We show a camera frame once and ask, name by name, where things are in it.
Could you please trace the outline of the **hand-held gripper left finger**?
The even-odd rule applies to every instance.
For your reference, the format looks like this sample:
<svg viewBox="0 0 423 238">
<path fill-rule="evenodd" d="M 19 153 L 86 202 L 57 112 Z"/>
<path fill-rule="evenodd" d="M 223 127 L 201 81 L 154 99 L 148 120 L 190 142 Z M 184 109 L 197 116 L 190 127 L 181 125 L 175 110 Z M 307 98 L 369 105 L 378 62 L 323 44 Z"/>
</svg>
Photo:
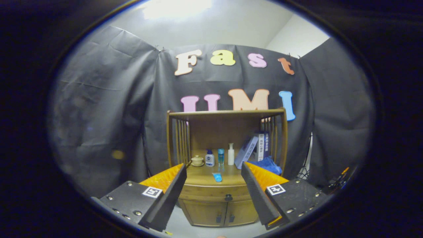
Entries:
<svg viewBox="0 0 423 238">
<path fill-rule="evenodd" d="M 166 229 L 187 178 L 178 164 L 142 182 L 126 181 L 106 195 L 91 200 L 114 219 L 135 229 Z"/>
</svg>

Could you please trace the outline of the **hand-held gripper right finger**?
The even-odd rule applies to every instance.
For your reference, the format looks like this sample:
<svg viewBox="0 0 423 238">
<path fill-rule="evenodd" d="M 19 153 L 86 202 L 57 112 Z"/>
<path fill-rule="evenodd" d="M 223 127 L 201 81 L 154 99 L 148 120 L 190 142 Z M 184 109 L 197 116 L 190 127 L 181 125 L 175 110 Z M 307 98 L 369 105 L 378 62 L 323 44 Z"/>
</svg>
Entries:
<svg viewBox="0 0 423 238">
<path fill-rule="evenodd" d="M 242 164 L 241 175 L 266 229 L 303 220 L 327 200 L 326 193 L 303 179 L 287 180 L 249 162 Z"/>
</svg>

